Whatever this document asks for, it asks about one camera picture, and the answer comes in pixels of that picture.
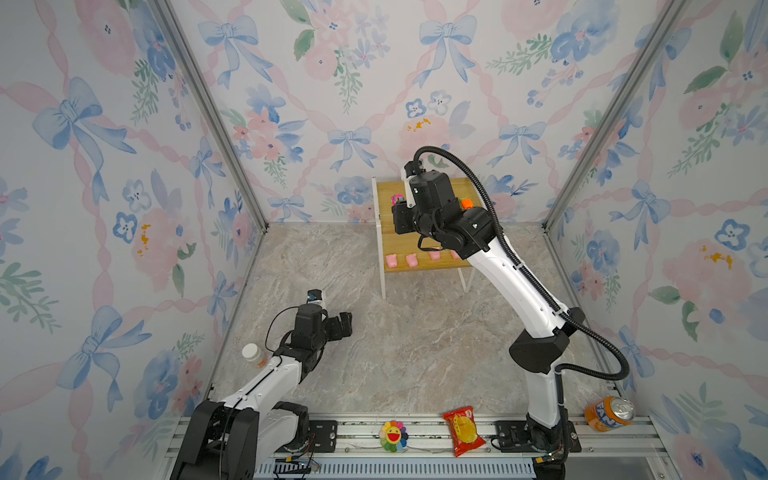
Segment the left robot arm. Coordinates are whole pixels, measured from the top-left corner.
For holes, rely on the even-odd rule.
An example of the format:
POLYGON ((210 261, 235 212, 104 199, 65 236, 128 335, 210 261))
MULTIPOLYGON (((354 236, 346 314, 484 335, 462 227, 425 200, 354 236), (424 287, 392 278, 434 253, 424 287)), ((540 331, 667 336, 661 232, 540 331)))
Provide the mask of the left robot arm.
POLYGON ((310 445, 308 408, 283 400, 317 367, 325 347, 352 335, 353 316, 328 314, 316 290, 291 309, 294 327, 266 366, 220 401, 194 410, 171 470, 172 479, 252 479, 278 450, 310 445))

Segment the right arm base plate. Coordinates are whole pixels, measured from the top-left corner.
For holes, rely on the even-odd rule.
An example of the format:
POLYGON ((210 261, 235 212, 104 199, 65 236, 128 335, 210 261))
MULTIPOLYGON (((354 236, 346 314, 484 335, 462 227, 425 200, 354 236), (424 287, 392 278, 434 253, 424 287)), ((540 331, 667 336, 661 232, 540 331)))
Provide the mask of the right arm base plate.
POLYGON ((582 446, 575 425, 567 422, 567 435, 563 427, 542 427, 527 420, 498 420, 494 422, 492 443, 503 453, 533 453, 559 455, 564 444, 569 453, 580 453, 582 446))

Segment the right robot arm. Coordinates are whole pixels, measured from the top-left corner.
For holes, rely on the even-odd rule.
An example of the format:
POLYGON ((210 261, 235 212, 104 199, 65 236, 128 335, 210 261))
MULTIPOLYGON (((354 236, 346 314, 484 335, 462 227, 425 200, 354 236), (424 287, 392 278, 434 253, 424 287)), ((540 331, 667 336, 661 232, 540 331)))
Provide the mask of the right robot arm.
POLYGON ((585 324, 583 312, 560 302, 512 248, 484 187, 469 179, 480 195, 480 207, 463 207, 447 174, 406 168, 405 197, 392 208, 397 233, 417 233, 455 252, 498 290, 522 320, 524 329, 510 347, 512 360, 524 370, 529 406, 524 431, 534 450, 566 458, 571 437, 562 375, 576 372, 608 381, 625 379, 626 356, 585 324), (562 361, 571 336, 581 332, 602 345, 618 361, 605 373, 562 361))

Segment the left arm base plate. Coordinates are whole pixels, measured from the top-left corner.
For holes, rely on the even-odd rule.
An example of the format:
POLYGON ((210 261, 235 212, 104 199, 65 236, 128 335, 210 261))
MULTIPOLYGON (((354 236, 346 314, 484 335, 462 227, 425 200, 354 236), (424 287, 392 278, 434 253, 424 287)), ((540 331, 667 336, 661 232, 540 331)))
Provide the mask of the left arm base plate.
POLYGON ((338 422, 336 420, 308 420, 300 423, 296 435, 278 453, 333 453, 336 449, 338 422))

